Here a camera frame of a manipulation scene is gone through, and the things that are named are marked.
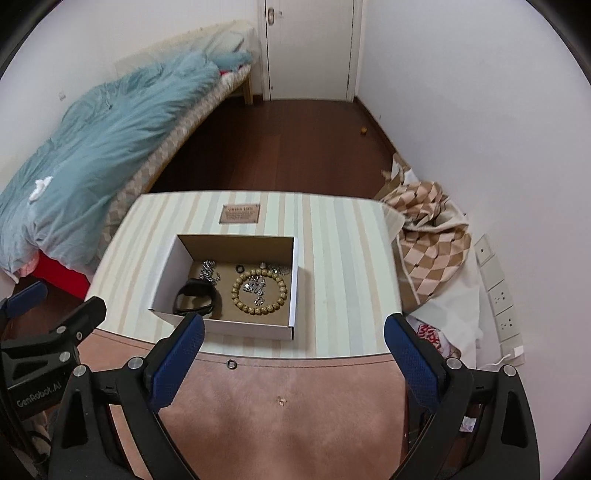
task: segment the blue duvet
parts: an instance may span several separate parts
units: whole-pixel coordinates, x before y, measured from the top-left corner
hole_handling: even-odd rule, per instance
[[[235,69],[248,53],[224,54]],[[36,250],[92,273],[109,205],[174,128],[219,79],[201,52],[180,54],[95,87],[66,112],[60,127],[0,193],[0,268],[14,273]],[[51,176],[30,203],[35,180]]]

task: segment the white door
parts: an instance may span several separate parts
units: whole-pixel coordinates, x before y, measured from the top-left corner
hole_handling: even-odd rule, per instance
[[[266,0],[271,100],[346,100],[353,0]]]

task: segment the open box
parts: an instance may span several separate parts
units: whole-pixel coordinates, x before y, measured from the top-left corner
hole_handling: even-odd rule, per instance
[[[168,253],[150,310],[158,317],[176,326],[183,319],[173,314],[178,291],[189,278],[197,278],[204,260],[216,262],[217,298],[210,319],[205,319],[207,333],[221,333],[242,337],[275,340],[293,340],[296,319],[296,295],[298,277],[298,241],[286,236],[242,235],[177,235]],[[279,311],[268,315],[250,315],[239,310],[231,298],[232,286],[240,276],[238,264],[247,271],[259,268],[261,262],[268,265],[289,267],[290,274],[282,275],[287,287],[287,299]],[[276,281],[266,278],[265,303],[275,302],[279,296]],[[240,300],[254,306],[256,295],[240,290]],[[181,308],[196,308],[198,299],[184,299]]]

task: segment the door frame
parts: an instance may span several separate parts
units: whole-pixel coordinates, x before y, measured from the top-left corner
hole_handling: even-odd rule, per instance
[[[261,39],[261,73],[262,73],[262,97],[263,100],[271,100],[271,84],[269,82],[269,53],[267,50],[267,2],[271,0],[258,0],[259,11],[259,37]],[[359,47],[361,44],[361,10],[363,0],[350,0],[353,2],[353,30],[351,35],[351,51],[349,55],[349,82],[347,85],[347,101],[352,102],[355,96],[355,84],[357,82],[357,68],[359,66]]]

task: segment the black watch strap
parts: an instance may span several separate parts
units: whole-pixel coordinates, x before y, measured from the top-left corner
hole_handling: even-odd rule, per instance
[[[209,305],[199,307],[196,309],[181,309],[178,306],[180,297],[209,297],[212,302]],[[189,278],[185,285],[178,291],[177,297],[174,299],[173,314],[174,315],[186,315],[188,313],[198,313],[201,317],[209,315],[213,312],[217,291],[213,284],[207,280],[201,280],[199,278]]]

